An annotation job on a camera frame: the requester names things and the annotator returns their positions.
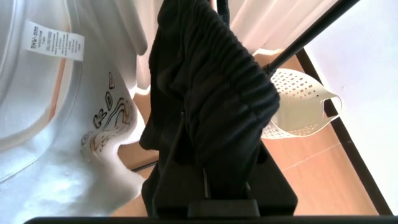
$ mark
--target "white label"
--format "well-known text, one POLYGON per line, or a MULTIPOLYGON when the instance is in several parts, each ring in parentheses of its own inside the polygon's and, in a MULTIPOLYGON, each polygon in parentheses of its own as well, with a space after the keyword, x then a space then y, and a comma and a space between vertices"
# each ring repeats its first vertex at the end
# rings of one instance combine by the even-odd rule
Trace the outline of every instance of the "white label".
POLYGON ((39 54, 83 61, 85 37, 26 21, 22 47, 39 54))

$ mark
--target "plastic laundry basket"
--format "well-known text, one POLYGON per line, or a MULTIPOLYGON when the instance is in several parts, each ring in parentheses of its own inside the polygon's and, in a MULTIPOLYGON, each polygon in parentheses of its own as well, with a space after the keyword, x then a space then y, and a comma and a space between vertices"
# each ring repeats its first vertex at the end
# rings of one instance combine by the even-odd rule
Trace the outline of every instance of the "plastic laundry basket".
POLYGON ((271 78, 280 95, 280 108, 262 130, 264 139, 305 137, 315 134, 339 115, 326 117, 323 102, 340 97, 325 90, 311 76, 280 68, 271 78))

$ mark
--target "black baseboard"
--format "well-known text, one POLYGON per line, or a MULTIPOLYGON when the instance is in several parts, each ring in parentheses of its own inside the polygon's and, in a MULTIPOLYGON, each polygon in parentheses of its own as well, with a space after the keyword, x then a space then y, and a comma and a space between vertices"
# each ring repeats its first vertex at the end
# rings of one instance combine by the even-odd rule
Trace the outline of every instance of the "black baseboard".
MULTIPOLYGON (((302 68, 304 69, 304 72, 322 83, 305 50, 303 49, 299 51, 296 56, 302 68)), ((337 114, 336 108, 333 106, 333 103, 330 100, 325 102, 325 113, 328 116, 337 114)), ((335 130, 335 133, 345 152, 347 153, 347 156, 350 159, 356 173, 358 174, 359 179, 368 192, 377 212, 380 215, 392 215, 391 209, 382 196, 379 187, 376 185, 376 182, 368 170, 368 167, 366 167, 362 157, 359 155, 359 152, 355 147, 354 142, 351 140, 351 137, 349 136, 347 129, 345 128, 341 119, 338 118, 332 121, 331 125, 333 126, 333 129, 335 130)))

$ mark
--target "orange floor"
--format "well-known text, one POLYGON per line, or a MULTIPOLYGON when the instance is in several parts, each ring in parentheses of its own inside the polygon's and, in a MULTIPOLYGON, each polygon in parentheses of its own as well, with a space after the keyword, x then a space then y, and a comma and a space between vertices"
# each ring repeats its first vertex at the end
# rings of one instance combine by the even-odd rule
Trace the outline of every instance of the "orange floor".
MULTIPOLYGON (((256 55, 265 65, 274 57, 256 55)), ((297 58, 284 68, 302 71, 297 58)), ((150 112, 149 97, 136 96, 144 119, 150 112)), ((296 215, 377 215, 358 175, 351 165, 333 128, 329 125, 307 138, 264 140, 269 152, 298 196, 296 215)), ((138 144, 122 146, 119 156, 126 166, 135 168, 157 159, 157 152, 145 151, 138 144)), ((151 168, 143 170, 145 178, 151 168)), ((114 216, 146 216, 141 197, 117 210, 114 216)))

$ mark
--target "black pole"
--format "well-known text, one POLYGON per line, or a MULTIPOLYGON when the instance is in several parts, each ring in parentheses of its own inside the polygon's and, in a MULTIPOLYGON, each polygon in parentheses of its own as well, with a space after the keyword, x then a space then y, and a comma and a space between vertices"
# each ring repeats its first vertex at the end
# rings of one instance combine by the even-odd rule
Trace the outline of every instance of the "black pole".
POLYGON ((271 77, 275 71, 283 65, 288 59, 304 48, 317 35, 322 33, 330 24, 334 23, 341 15, 353 7, 359 0, 339 0, 324 15, 314 22, 300 37, 298 37, 290 46, 288 46, 271 63, 264 66, 264 71, 271 77))

